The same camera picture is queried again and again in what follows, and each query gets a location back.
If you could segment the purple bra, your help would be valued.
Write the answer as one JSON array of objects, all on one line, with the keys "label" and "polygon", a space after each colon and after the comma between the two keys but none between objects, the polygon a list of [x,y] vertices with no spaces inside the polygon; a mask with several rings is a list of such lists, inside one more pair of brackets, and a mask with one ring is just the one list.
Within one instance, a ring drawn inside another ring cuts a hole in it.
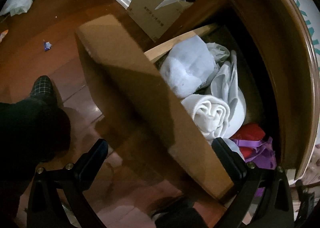
[{"label": "purple bra", "polygon": [[277,166],[272,137],[265,136],[259,141],[231,139],[240,149],[245,162],[254,162],[262,169],[275,169]]}]

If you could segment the red knitted garment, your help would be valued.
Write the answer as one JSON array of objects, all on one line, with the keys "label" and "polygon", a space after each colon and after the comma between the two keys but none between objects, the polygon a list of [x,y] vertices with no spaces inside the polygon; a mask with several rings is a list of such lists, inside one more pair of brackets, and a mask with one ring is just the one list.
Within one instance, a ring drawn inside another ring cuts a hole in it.
[{"label": "red knitted garment", "polygon": [[265,135],[266,133],[257,123],[248,123],[241,126],[230,139],[240,148],[240,152],[246,160],[256,152]]}]

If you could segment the white towel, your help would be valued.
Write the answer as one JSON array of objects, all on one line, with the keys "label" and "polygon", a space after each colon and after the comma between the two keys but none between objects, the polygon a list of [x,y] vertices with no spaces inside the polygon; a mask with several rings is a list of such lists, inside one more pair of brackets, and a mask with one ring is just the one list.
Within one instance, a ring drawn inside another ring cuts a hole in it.
[{"label": "white towel", "polygon": [[212,95],[192,94],[181,104],[207,141],[224,137],[230,117],[226,102]]}]

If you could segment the wooden drawer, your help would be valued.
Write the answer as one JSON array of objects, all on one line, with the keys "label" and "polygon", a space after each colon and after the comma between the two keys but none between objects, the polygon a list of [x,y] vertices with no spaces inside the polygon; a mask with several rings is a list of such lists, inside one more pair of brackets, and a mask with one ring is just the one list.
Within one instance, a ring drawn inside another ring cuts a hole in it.
[{"label": "wooden drawer", "polygon": [[75,33],[87,86],[113,147],[148,181],[221,199],[233,183],[180,100],[112,15]]}]

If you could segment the large white cloth bundle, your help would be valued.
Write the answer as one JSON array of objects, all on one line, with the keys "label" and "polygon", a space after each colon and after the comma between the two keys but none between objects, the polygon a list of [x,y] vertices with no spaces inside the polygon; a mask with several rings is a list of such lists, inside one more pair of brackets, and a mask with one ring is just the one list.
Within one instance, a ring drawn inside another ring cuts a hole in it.
[{"label": "large white cloth bundle", "polygon": [[238,84],[234,50],[194,36],[170,50],[160,74],[181,101],[192,94],[212,95],[229,105],[229,127],[223,138],[233,136],[244,123],[246,101]]}]

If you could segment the plaid slipper foot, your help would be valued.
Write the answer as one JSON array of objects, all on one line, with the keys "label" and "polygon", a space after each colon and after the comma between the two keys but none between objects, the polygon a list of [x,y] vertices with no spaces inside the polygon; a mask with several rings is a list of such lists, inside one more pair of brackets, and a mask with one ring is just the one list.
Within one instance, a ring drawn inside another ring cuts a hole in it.
[{"label": "plaid slipper foot", "polygon": [[46,75],[40,76],[37,80],[35,80],[30,92],[30,97],[39,99],[48,105],[57,105],[57,97],[53,83]]}]

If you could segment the blue wrapper on floor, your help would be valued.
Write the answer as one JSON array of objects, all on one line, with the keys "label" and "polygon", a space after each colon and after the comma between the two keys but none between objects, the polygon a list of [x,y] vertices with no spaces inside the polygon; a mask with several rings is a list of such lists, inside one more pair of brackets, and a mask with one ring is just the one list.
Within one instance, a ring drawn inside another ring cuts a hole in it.
[{"label": "blue wrapper on floor", "polygon": [[43,46],[45,51],[49,51],[52,48],[52,44],[49,41],[43,41]]}]

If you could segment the orange blue wrapper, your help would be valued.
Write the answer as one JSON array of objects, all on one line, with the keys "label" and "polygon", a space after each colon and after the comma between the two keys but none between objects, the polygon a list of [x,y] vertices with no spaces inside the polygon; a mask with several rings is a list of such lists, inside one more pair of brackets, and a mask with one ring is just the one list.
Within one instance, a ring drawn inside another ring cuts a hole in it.
[{"label": "orange blue wrapper", "polygon": [[5,30],[0,34],[0,43],[3,41],[9,30]]}]

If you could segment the white XINCCI shoe box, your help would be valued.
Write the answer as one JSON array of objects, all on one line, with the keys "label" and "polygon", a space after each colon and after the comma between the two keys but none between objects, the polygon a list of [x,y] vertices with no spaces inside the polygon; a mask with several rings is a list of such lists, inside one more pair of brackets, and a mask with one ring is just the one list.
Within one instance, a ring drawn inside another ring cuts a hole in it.
[{"label": "white XINCCI shoe box", "polygon": [[319,69],[320,12],[313,0],[294,0],[308,28]]}]

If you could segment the brown cardboard box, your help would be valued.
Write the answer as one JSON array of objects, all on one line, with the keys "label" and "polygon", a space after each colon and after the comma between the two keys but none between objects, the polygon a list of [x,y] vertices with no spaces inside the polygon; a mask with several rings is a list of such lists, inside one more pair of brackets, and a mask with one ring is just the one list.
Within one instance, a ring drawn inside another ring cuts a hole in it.
[{"label": "brown cardboard box", "polygon": [[180,0],[158,7],[163,0],[132,0],[127,13],[156,42],[192,3]]}]

